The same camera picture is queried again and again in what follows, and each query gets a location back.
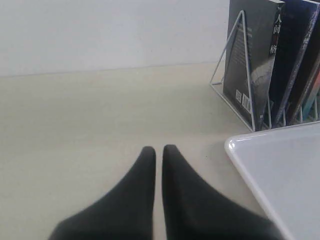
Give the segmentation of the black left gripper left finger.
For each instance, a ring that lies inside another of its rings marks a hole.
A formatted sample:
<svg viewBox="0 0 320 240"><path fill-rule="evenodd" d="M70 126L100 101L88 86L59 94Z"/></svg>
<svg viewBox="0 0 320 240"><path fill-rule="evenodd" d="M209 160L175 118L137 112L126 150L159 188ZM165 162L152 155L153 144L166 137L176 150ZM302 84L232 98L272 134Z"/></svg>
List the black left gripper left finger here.
<svg viewBox="0 0 320 240"><path fill-rule="evenodd" d="M142 148L125 176L101 199L62 220L51 240L152 240L156 151Z"/></svg>

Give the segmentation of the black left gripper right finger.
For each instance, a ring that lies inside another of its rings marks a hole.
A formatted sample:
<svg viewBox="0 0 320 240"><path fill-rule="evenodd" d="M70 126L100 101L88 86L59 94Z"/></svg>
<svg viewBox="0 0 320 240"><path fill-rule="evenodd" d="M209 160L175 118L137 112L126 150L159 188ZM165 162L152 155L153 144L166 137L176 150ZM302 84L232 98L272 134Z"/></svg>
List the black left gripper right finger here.
<svg viewBox="0 0 320 240"><path fill-rule="evenodd" d="M276 240L274 224L211 187L168 144L162 156L162 202L169 240Z"/></svg>

